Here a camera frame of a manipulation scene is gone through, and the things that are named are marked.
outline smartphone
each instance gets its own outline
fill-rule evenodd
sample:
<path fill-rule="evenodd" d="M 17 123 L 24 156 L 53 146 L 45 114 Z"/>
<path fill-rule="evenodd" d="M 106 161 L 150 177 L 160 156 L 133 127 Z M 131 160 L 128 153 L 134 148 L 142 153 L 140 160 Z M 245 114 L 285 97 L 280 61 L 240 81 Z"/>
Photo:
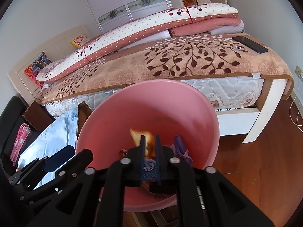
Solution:
<path fill-rule="evenodd" d="M 233 40 L 244 44 L 248 48 L 251 48 L 252 50 L 258 52 L 259 54 L 265 53 L 268 51 L 267 48 L 263 47 L 262 45 L 254 42 L 253 40 L 248 39 L 247 37 L 244 36 L 237 36 L 237 37 L 232 37 Z"/>

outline electrical outlet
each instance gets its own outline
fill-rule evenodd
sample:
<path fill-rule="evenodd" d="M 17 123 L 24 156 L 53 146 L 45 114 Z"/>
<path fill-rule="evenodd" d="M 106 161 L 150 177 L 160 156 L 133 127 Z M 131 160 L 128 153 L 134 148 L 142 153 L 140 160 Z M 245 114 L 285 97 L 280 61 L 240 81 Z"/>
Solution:
<path fill-rule="evenodd" d="M 296 75 L 299 77 L 300 73 L 302 72 L 302 69 L 299 66 L 297 66 L 295 72 L 296 72 Z"/>

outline pink bowl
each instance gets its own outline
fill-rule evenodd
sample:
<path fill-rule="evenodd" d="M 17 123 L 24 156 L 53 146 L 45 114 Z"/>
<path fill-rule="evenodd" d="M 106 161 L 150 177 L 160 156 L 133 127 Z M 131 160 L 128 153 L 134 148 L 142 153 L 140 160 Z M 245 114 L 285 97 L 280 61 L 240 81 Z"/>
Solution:
<path fill-rule="evenodd" d="M 130 85 L 109 97 L 84 124 L 76 152 L 93 152 L 89 165 L 97 170 L 121 159 L 120 149 L 134 147 L 129 129 L 160 135 L 171 145 L 181 135 L 196 168 L 211 166 L 219 145 L 217 115 L 209 100 L 194 87 L 174 80 L 150 80 Z M 125 211 L 154 211 L 175 205 L 176 197 L 156 201 L 144 188 L 125 189 Z"/>

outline pink blanket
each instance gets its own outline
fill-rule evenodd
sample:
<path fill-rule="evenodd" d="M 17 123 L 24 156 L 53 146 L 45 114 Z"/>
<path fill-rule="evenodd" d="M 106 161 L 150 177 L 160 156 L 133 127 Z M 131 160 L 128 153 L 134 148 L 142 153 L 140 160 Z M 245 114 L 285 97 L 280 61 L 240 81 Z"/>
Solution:
<path fill-rule="evenodd" d="M 188 24 L 172 28 L 170 29 L 170 34 L 172 37 L 195 35 L 211 31 L 222 26 L 237 26 L 240 23 L 241 20 L 237 17 L 206 19 L 196 22 L 194 24 Z"/>
<path fill-rule="evenodd" d="M 24 144 L 25 139 L 27 138 L 27 136 L 30 132 L 31 132 L 31 129 L 29 128 L 29 125 L 27 125 L 25 123 L 20 125 L 12 153 L 10 155 L 10 159 L 13 162 L 13 166 L 16 166 L 19 152 Z"/>

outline wall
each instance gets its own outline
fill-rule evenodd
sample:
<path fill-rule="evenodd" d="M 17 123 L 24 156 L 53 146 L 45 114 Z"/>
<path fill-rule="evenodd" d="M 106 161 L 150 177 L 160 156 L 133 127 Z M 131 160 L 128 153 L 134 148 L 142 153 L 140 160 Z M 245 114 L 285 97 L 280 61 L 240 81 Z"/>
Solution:
<path fill-rule="evenodd" d="M 239 11 L 245 32 L 275 50 L 290 68 L 296 86 L 296 65 L 303 69 L 303 24 L 288 0 L 227 0 Z"/>
<path fill-rule="evenodd" d="M 16 94 L 7 72 L 38 45 L 85 25 L 100 34 L 85 0 L 14 0 L 0 20 L 0 114 Z"/>

